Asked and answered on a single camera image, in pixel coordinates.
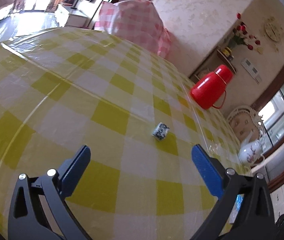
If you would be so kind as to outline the yellow checkered tablecloth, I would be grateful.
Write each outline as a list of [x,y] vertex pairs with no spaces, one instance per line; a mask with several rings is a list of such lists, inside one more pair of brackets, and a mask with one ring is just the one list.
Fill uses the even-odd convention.
[[[163,58],[99,31],[49,29],[0,43],[0,233],[18,176],[91,161],[67,202],[93,239],[189,239],[215,204],[191,159],[200,144],[245,174],[222,113],[190,97]],[[152,135],[158,123],[165,139]]]

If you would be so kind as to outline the white floral teapot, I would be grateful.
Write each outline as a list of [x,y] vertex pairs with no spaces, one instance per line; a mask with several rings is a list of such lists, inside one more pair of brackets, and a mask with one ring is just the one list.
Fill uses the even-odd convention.
[[262,144],[259,140],[249,142],[253,135],[253,131],[250,131],[248,136],[241,142],[241,147],[238,153],[238,157],[244,166],[251,167],[255,166],[255,162],[262,158],[262,162],[265,161],[263,155]]

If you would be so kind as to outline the ornate white chair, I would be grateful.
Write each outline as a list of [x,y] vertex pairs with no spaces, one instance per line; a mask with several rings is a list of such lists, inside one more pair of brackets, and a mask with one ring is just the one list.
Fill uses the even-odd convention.
[[262,140],[265,137],[265,127],[262,118],[250,106],[241,105],[236,107],[227,117],[235,136],[240,143],[249,143]]

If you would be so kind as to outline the blue white snack pack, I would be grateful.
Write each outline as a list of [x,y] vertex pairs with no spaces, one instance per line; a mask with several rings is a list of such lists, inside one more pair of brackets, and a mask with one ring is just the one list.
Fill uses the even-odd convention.
[[231,213],[229,215],[229,223],[233,224],[236,220],[236,217],[239,213],[239,210],[241,208],[242,205],[242,201],[243,201],[243,196],[241,194],[238,194],[235,200],[235,204],[231,210]]

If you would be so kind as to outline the small blue white candy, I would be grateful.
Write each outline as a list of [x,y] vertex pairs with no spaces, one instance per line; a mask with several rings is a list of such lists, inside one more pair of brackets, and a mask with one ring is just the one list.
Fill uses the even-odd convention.
[[153,130],[152,135],[157,139],[158,141],[161,141],[166,138],[167,134],[169,132],[169,127],[160,122],[158,123],[157,127]]

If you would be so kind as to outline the red thermos jug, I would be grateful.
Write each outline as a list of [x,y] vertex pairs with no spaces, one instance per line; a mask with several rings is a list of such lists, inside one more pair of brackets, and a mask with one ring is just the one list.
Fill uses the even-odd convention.
[[221,109],[226,100],[226,87],[233,73],[224,64],[201,78],[190,90],[190,96],[203,109]]

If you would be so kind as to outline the wooden corner shelf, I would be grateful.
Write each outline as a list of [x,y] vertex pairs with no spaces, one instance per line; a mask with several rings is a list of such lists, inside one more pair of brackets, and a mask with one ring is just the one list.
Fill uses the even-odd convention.
[[224,64],[231,70],[231,72],[235,75],[237,73],[237,69],[233,66],[231,61],[227,59],[227,57],[220,51],[220,49],[215,48],[213,51],[209,53],[209,55],[203,60],[201,64],[192,72],[189,78],[195,82],[200,80],[204,75],[209,72],[215,70],[218,66]]

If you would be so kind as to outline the wall clock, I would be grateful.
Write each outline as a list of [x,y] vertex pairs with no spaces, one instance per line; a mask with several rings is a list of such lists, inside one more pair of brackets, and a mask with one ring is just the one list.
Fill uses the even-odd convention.
[[267,37],[269,37],[274,42],[280,42],[284,37],[284,29],[274,17],[266,19],[264,24],[264,31]]

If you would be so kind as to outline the red flowers vase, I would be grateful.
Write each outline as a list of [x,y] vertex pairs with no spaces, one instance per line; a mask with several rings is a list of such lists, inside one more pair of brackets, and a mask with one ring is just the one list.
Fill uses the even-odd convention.
[[236,26],[232,30],[231,37],[227,43],[225,50],[231,55],[237,46],[245,46],[248,50],[256,50],[261,48],[261,41],[252,34],[249,34],[248,27],[242,21],[242,15],[236,14]]

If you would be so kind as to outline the white tv cabinet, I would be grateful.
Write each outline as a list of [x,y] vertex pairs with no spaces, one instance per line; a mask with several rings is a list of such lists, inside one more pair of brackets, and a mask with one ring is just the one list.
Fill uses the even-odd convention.
[[61,3],[57,6],[55,18],[60,27],[86,28],[89,22],[88,16],[82,11]]

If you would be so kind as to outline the pink checkered food cover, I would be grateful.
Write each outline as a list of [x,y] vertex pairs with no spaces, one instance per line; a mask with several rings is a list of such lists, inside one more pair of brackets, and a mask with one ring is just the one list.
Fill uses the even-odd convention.
[[133,42],[162,58],[171,47],[170,33],[149,0],[103,2],[94,29]]

